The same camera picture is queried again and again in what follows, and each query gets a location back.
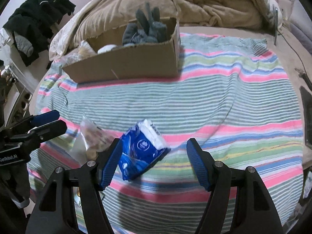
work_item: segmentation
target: beige fleece blanket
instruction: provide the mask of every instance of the beige fleece blanket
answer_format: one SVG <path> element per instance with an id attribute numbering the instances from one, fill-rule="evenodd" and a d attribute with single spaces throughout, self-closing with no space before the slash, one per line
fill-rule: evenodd
<path id="1" fill-rule="evenodd" d="M 54 60 L 82 40 L 104 30 L 127 24 L 145 2 L 158 6 L 161 17 L 177 16 L 182 25 L 260 29 L 273 25 L 267 0 L 93 0 L 82 8 L 54 37 L 49 56 Z"/>

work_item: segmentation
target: open cardboard box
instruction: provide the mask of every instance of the open cardboard box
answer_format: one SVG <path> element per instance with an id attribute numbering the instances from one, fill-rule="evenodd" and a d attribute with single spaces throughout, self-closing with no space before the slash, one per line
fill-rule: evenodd
<path id="1" fill-rule="evenodd" d="M 123 47 L 121 41 L 127 25 L 120 26 L 107 30 L 95 38 L 87 39 L 95 52 L 108 44 L 120 47 L 75 62 L 63 67 L 63 70 L 76 83 L 175 77 L 178 74 L 180 52 L 179 21 L 176 18 L 167 17 L 161 18 L 161 22 L 167 25 L 169 41 Z"/>

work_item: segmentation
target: blue plastic package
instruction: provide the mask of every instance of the blue plastic package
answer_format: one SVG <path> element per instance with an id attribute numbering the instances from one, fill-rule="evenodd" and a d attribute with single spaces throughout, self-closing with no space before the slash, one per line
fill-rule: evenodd
<path id="1" fill-rule="evenodd" d="M 148 119 L 130 128 L 121 140 L 123 152 L 118 165 L 123 180 L 135 179 L 170 151 L 160 132 Z"/>

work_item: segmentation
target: metal bolt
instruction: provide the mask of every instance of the metal bolt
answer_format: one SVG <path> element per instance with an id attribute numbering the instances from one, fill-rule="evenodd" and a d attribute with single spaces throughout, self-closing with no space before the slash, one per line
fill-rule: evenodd
<path id="1" fill-rule="evenodd" d="M 55 172 L 56 173 L 61 173 L 63 171 L 63 167 L 57 167 L 56 169 L 55 169 Z"/>
<path id="2" fill-rule="evenodd" d="M 215 166 L 216 167 L 222 167 L 223 166 L 223 163 L 221 161 L 216 161 L 215 162 Z"/>
<path id="3" fill-rule="evenodd" d="M 96 164 L 96 162 L 93 161 L 93 160 L 87 162 L 87 166 L 89 166 L 89 167 L 92 167 L 92 166 L 94 166 L 95 164 Z"/>
<path id="4" fill-rule="evenodd" d="M 252 166 L 248 166 L 247 170 L 248 170 L 250 173 L 254 173 L 254 172 L 255 172 L 255 168 L 253 168 Z"/>

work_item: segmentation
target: white wall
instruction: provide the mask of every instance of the white wall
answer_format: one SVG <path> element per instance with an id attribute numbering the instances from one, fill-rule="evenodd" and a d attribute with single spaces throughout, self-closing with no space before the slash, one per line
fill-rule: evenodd
<path id="1" fill-rule="evenodd" d="M 299 0 L 294 2 L 290 21 L 312 40 L 312 22 Z"/>
<path id="2" fill-rule="evenodd" d="M 13 14 L 14 10 L 17 9 L 24 1 L 26 0 L 10 0 L 4 11 L 0 15 L 0 28 L 7 22 L 8 18 Z M 79 11 L 84 5 L 86 5 L 91 0 L 70 0 L 73 4 L 76 5 L 75 12 Z M 62 22 L 58 26 L 63 26 L 69 17 L 65 15 Z M 22 72 L 17 74 L 21 77 L 20 80 L 25 84 L 27 89 L 31 92 L 34 92 L 40 80 L 46 73 L 46 66 L 49 63 L 48 51 L 41 52 L 39 58 L 35 60 L 30 66 L 26 67 L 21 60 L 17 50 L 15 48 L 5 48 L 0 49 L 0 59 L 4 61 L 4 65 L 14 63 L 19 70 Z"/>

